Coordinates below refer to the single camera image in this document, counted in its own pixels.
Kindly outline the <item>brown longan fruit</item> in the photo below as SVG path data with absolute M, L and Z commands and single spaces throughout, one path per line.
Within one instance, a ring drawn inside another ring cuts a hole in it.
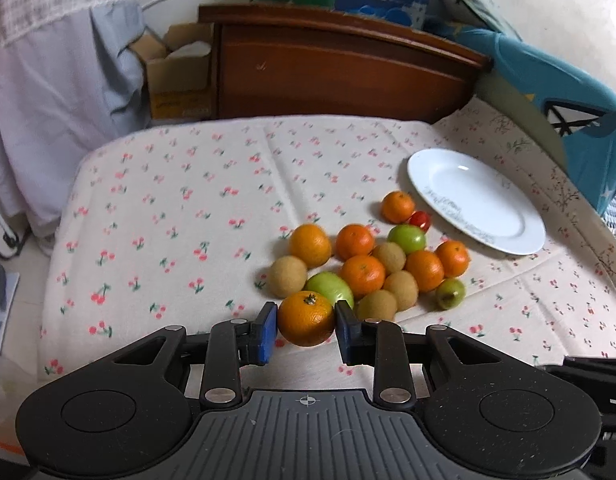
M 398 302 L 388 290 L 380 289 L 364 296 L 355 307 L 355 315 L 360 321 L 393 321 L 398 311 Z
M 306 263 L 295 256 L 276 259 L 268 272 L 268 289 L 277 298 L 300 292 L 308 278 Z
M 395 296 L 398 312 L 414 307 L 419 299 L 419 286 L 408 271 L 400 270 L 389 274 L 383 288 Z
M 373 249 L 372 256 L 384 266 L 387 275 L 401 271 L 407 261 L 403 249 L 394 242 L 377 245 Z

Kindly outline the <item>small olive green fruit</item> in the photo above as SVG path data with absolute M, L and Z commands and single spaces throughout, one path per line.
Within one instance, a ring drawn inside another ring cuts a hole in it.
M 458 278 L 447 278 L 436 289 L 435 300 L 442 310 L 457 307 L 465 298 L 465 286 Z

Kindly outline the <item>yellowish orange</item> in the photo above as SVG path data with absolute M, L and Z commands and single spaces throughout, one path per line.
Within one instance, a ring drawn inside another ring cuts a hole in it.
M 306 263 L 309 269 L 323 266 L 333 252 L 329 237 L 317 224 L 302 224 L 294 229 L 288 250 L 292 256 Z

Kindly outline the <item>red cherry tomato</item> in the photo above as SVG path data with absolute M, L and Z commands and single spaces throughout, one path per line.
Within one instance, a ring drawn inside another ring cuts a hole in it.
M 431 226 L 430 215 L 424 210 L 415 210 L 408 220 L 410 226 L 416 226 L 424 233 L 427 233 Z

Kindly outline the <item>small orange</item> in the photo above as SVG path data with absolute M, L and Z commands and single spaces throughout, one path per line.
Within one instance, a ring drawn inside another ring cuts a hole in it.
M 393 191 L 381 201 L 381 216 L 391 224 L 407 222 L 414 211 L 415 203 L 408 193 Z

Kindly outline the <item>cherry print tablecloth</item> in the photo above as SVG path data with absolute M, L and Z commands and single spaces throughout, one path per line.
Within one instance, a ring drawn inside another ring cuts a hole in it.
M 329 286 L 530 364 L 616 358 L 616 240 L 480 100 L 435 125 L 308 116 L 131 134 L 87 155 L 46 286 L 38 377 Z

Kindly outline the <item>white ceramic plate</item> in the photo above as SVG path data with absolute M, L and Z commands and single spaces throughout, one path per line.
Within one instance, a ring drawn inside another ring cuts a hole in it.
M 427 148 L 411 155 L 407 174 L 431 209 L 477 242 L 514 256 L 543 247 L 546 227 L 535 205 L 508 177 L 480 160 Z

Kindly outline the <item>open cardboard box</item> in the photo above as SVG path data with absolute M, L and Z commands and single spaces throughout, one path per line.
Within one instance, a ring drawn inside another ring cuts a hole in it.
M 144 67 L 150 116 L 155 122 L 211 116 L 209 73 L 212 26 L 186 23 L 160 37 L 146 28 L 131 44 Z

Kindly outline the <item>blue star pillow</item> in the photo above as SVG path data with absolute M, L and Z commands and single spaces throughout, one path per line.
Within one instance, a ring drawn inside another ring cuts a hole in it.
M 546 151 L 598 214 L 616 196 L 616 93 L 522 40 L 430 18 L 430 32 L 492 62 L 476 94 Z

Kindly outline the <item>checkered grey cloth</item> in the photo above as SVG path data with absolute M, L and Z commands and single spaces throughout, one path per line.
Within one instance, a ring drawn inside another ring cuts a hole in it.
M 43 252 L 80 162 L 146 127 L 138 0 L 0 0 L 0 214 Z

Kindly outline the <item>grey green pillow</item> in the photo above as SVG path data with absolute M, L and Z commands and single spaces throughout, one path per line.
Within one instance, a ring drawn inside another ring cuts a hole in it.
M 517 40 L 522 39 L 492 0 L 430 0 L 430 11 L 446 21 L 501 32 Z

